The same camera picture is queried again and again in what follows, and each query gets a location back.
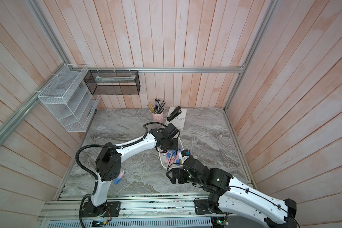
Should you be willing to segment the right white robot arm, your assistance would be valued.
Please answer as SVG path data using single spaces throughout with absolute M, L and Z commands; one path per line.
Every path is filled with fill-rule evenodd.
M 197 214 L 235 214 L 265 228 L 298 228 L 296 202 L 275 199 L 249 187 L 232 174 L 208 168 L 193 156 L 183 156 L 177 168 L 168 167 L 171 183 L 190 183 L 209 193 L 207 199 L 195 199 Z

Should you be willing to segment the pink lip gloss tube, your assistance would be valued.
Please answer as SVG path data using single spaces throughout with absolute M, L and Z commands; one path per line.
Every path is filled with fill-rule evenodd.
M 177 161 L 177 158 L 178 158 L 178 152 L 175 151 L 174 154 L 173 154 L 173 159 L 172 159 L 171 164 L 175 163 Z

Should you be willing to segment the blue pink lipstick bottom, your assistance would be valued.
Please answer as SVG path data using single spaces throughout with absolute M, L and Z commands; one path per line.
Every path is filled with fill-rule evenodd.
M 121 181 L 121 179 L 124 177 L 124 175 L 125 175 L 125 173 L 124 173 L 124 172 L 121 172 L 121 173 L 118 175 L 118 177 L 114 180 L 114 183 L 115 183 L 115 184 L 118 184 L 118 183 Z

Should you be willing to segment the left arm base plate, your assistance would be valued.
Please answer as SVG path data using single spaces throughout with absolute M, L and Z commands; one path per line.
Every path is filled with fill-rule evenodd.
M 92 201 L 86 201 L 82 204 L 80 215 L 84 218 L 89 217 L 118 217 L 121 209 L 120 201 L 105 202 L 95 207 Z

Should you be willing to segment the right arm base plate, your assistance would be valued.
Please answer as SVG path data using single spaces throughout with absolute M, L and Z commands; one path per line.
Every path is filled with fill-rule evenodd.
M 194 209 L 195 213 L 197 215 L 210 215 L 210 214 L 216 214 L 214 208 L 208 204 L 207 199 L 200 199 L 195 198 L 194 199 Z

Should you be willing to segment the white storage tray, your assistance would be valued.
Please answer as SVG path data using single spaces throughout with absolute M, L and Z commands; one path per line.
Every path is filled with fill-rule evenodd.
M 182 145 L 181 139 L 179 138 L 179 139 L 178 139 L 178 148 L 177 148 L 177 150 L 176 150 L 176 151 L 178 152 L 178 158 L 177 158 L 177 159 L 179 159 L 179 160 L 180 160 L 179 154 L 181 153 L 182 150 L 183 150 L 183 145 Z M 165 170 L 167 170 L 167 171 L 170 170 L 170 169 L 173 169 L 173 168 L 181 168 L 181 167 L 182 167 L 182 162 L 181 162 L 181 160 L 180 160 L 180 165 L 177 165 L 176 162 L 173 163 L 173 164 L 171 164 L 172 160 L 170 161 L 169 164 L 165 164 L 165 163 L 164 163 L 164 162 L 165 162 L 165 158 L 164 158 L 165 155 L 166 155 L 167 153 L 171 153 L 172 156 L 173 156 L 174 152 L 175 152 L 175 151 L 167 151 L 166 153 L 159 153 L 159 158 L 160 158 L 161 166 L 162 166 Z

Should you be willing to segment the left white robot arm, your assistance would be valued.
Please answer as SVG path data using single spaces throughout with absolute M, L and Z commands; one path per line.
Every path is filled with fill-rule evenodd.
M 115 180 L 121 170 L 121 164 L 134 155 L 143 151 L 158 148 L 161 152 L 175 151 L 178 149 L 178 137 L 180 131 L 173 124 L 165 125 L 163 128 L 149 130 L 146 123 L 143 127 L 146 132 L 143 136 L 126 143 L 103 145 L 98 158 L 96 159 L 96 186 L 90 199 L 95 207 L 106 203 L 107 193 L 111 181 Z

